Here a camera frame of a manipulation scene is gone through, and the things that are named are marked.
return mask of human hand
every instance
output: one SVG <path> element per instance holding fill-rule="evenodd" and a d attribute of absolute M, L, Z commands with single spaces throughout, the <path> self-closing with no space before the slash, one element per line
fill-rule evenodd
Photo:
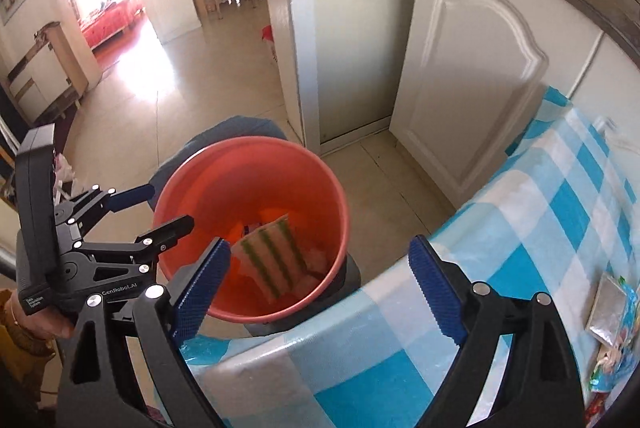
<path fill-rule="evenodd" d="M 4 310 L 8 317 L 14 318 L 22 329 L 41 340 L 70 338 L 74 332 L 73 324 L 55 307 L 50 306 L 27 316 L 18 301 L 17 291 L 11 293 L 11 298 L 4 305 Z"/>

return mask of metal pin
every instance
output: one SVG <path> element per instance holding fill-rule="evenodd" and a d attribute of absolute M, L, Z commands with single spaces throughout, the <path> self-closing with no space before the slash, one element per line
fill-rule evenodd
<path fill-rule="evenodd" d="M 102 296 L 100 296 L 99 294 L 92 294 L 89 298 L 86 299 L 86 304 L 89 307 L 95 307 L 97 305 L 100 305 L 101 301 Z"/>
<path fill-rule="evenodd" d="M 474 293 L 480 296 L 487 296 L 491 293 L 491 288 L 484 282 L 476 282 L 473 286 Z"/>
<path fill-rule="evenodd" d="M 164 293 L 164 287 L 161 285 L 153 284 L 146 288 L 145 296 L 147 298 L 159 298 Z"/>
<path fill-rule="evenodd" d="M 551 297 L 547 293 L 538 293 L 536 294 L 536 302 L 540 305 L 550 305 Z"/>

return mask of yellow sleeve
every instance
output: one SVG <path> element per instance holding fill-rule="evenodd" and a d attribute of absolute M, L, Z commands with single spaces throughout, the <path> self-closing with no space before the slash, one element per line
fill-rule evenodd
<path fill-rule="evenodd" d="M 11 291 L 0 291 L 0 358 L 14 379 L 39 401 L 44 367 L 55 350 L 51 342 L 37 340 L 15 325 L 4 309 L 10 297 Z"/>

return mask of gray cloth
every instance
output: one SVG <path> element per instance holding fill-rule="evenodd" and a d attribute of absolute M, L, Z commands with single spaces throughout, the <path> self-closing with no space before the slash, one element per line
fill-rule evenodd
<path fill-rule="evenodd" d="M 234 116 L 226 119 L 215 127 L 207 129 L 196 135 L 178 153 L 166 160 L 160 168 L 153 174 L 149 180 L 149 184 L 156 189 L 154 196 L 149 199 L 149 206 L 152 210 L 156 209 L 160 193 L 166 185 L 169 178 L 174 174 L 178 167 L 187 161 L 193 154 L 201 151 L 209 145 L 213 145 L 224 139 L 232 137 L 243 137 L 244 135 L 265 135 L 267 137 L 277 137 L 279 139 L 287 139 L 284 132 L 273 123 L 270 119 L 264 118 L 248 118 L 247 116 Z"/>

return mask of blue and white tablecloth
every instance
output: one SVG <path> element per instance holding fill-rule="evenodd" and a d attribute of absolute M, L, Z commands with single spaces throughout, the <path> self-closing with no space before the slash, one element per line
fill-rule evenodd
<path fill-rule="evenodd" d="M 638 283 L 634 193 L 594 127 L 549 89 L 494 178 L 431 243 L 470 281 L 503 296 L 555 300 L 586 390 L 596 342 L 584 331 L 607 267 Z M 472 421 L 488 414 L 508 342 Z M 234 428 L 413 427 L 457 352 L 441 334 L 407 258 L 331 309 L 266 338 L 198 337 L 183 355 Z"/>

